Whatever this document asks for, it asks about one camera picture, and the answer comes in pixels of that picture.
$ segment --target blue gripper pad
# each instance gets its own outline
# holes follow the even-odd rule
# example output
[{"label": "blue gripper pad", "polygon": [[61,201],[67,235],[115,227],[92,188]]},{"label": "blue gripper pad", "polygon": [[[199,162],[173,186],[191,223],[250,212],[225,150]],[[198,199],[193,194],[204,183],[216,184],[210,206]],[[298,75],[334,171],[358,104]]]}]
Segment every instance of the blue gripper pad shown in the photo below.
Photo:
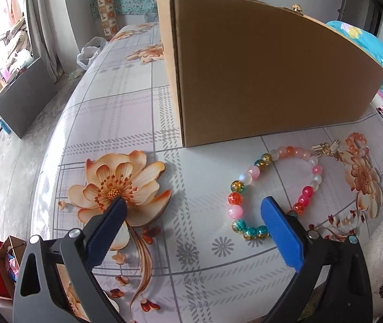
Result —
[{"label": "blue gripper pad", "polygon": [[263,199],[260,206],[262,219],[286,265],[299,272],[304,262],[303,244],[278,208],[274,198]]},{"label": "blue gripper pad", "polygon": [[89,271],[103,262],[126,216],[127,204],[123,198],[115,200],[103,214],[102,222],[87,243],[85,267]]}]

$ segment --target gold knob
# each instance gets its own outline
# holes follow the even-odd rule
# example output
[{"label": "gold knob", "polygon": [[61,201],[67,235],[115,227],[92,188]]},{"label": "gold knob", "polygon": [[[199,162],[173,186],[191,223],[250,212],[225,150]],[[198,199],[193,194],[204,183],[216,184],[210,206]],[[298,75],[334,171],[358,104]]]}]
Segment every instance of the gold knob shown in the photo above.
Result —
[{"label": "gold knob", "polygon": [[292,9],[295,11],[295,12],[302,12],[302,7],[300,5],[293,5],[292,6]]}]

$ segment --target plastic bag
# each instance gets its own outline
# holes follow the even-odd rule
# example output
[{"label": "plastic bag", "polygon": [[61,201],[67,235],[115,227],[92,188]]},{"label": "plastic bag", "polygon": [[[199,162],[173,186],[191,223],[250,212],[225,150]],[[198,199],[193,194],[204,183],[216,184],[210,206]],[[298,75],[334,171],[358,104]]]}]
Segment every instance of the plastic bag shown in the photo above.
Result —
[{"label": "plastic bag", "polygon": [[83,68],[83,70],[88,70],[91,64],[94,62],[96,57],[100,53],[100,48],[95,46],[83,47],[81,53],[77,56],[77,64]]},{"label": "plastic bag", "polygon": [[103,50],[105,45],[106,45],[106,39],[104,37],[95,36],[89,42],[87,42],[84,45],[84,47],[99,47],[100,50]]}]

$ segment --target floor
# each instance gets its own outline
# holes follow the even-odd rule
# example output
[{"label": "floor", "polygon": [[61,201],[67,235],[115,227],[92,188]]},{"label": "floor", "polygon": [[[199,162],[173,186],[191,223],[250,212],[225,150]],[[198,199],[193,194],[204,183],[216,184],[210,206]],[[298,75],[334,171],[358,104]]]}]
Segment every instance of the floor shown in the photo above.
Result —
[{"label": "floor", "polygon": [[0,132],[0,240],[8,235],[29,239],[33,192],[49,139],[81,76],[64,75],[54,85],[57,95],[20,140]]}]

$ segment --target brown cardboard box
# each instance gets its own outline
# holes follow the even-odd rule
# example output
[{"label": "brown cardboard box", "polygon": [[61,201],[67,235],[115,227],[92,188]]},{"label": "brown cardboard box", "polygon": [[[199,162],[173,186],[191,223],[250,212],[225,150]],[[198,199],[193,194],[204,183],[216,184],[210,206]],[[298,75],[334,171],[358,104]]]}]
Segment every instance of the brown cardboard box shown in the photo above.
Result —
[{"label": "brown cardboard box", "polygon": [[24,251],[26,250],[26,242],[20,238],[9,236],[0,248],[0,273],[2,275],[8,293],[13,299],[15,291],[15,282],[8,276],[8,272],[6,271],[5,266],[5,258],[9,247],[12,247],[12,253],[17,259],[18,265],[20,266],[21,260],[23,259]]},{"label": "brown cardboard box", "polygon": [[157,0],[186,147],[358,119],[383,68],[325,24],[252,0]]}]

